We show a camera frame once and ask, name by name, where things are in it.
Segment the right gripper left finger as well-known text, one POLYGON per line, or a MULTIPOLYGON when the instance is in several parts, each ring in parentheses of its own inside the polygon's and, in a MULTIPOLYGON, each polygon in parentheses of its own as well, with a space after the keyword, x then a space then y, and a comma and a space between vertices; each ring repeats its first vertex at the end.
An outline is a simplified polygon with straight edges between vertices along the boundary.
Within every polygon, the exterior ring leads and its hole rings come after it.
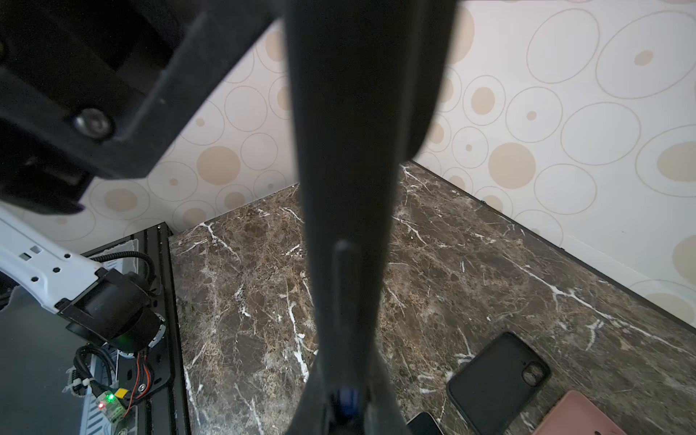
POLYGON ((325 435, 330 429, 332 396, 320 374, 311 374, 304 387, 287 435, 325 435))

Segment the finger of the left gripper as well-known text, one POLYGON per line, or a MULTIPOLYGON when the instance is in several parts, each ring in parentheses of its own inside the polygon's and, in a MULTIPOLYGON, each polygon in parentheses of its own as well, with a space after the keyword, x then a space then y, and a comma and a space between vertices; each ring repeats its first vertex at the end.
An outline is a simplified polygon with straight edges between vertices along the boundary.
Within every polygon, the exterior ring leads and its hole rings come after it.
POLYGON ((412 160, 422 148, 438 104, 457 1, 426 1, 418 36, 418 63, 409 141, 404 153, 412 160))

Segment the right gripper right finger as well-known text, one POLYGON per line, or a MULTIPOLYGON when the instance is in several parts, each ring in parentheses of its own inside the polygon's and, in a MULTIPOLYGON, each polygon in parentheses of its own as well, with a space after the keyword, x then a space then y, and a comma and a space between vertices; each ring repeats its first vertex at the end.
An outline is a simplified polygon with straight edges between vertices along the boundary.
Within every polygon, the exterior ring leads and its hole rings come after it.
POLYGON ((367 378, 368 399, 364 415, 364 433, 372 435, 410 434, 400 411, 384 360, 374 353, 367 378))

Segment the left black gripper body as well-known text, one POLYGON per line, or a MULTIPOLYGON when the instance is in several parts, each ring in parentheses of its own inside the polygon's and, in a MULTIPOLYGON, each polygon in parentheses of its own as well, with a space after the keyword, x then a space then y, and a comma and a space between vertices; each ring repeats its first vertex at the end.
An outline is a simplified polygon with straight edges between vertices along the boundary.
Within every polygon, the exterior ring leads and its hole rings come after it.
POLYGON ((144 179, 275 20, 267 1, 5 1, 1 199, 74 215, 144 179))

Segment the black phone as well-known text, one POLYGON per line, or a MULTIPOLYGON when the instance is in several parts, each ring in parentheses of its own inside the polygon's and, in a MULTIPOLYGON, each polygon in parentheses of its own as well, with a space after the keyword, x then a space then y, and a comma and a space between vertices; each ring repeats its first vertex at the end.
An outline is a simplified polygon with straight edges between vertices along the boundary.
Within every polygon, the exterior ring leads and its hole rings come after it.
POLYGON ((443 435, 442 429, 427 411, 421 411, 411 418, 407 427, 411 435, 443 435))
POLYGON ((286 49, 328 434, 364 433, 424 1, 292 1, 286 49))

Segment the black phone case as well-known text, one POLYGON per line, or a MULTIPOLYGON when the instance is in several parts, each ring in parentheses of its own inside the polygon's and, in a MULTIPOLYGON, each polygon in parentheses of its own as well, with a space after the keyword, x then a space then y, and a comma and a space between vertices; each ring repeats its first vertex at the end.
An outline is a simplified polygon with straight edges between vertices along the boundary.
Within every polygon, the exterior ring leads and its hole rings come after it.
POLYGON ((475 433, 502 434, 551 376, 536 351, 504 332, 449 380, 446 391, 475 433))

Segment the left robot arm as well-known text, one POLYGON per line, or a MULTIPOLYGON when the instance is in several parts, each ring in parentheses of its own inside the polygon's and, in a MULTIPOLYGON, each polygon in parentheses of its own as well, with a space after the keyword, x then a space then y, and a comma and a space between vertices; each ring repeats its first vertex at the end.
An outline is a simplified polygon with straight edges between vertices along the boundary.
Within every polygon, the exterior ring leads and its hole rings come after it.
MULTIPOLYGON (((457 5, 288 1, 291 112, 319 339, 363 352, 396 170, 425 139, 457 5)), ((75 215, 97 177, 149 175, 276 18, 270 1, 5 1, 1 199, 75 215)), ((121 275, 1 216, 1 269, 79 335, 135 353, 150 277, 121 275)))

